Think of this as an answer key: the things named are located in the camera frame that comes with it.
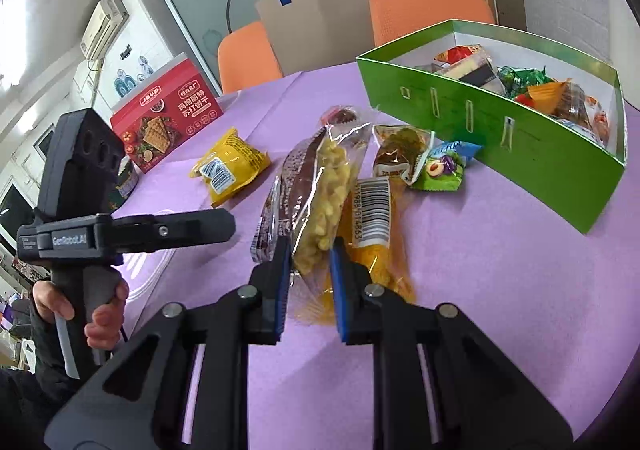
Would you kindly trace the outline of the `person's left hand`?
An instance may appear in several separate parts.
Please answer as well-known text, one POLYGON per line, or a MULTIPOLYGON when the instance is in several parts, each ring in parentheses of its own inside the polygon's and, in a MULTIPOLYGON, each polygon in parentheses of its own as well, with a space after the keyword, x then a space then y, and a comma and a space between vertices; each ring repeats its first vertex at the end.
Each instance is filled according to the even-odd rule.
MULTIPOLYGON (((120 329, 124 325, 124 312, 129 288, 122 279, 111 300, 96 308, 85 326, 87 344, 93 349, 112 350, 120 340, 120 329)), ((35 306, 43 320, 54 321, 55 315, 65 320, 74 318, 74 308, 64 294, 50 281, 38 281, 32 288, 35 306)))

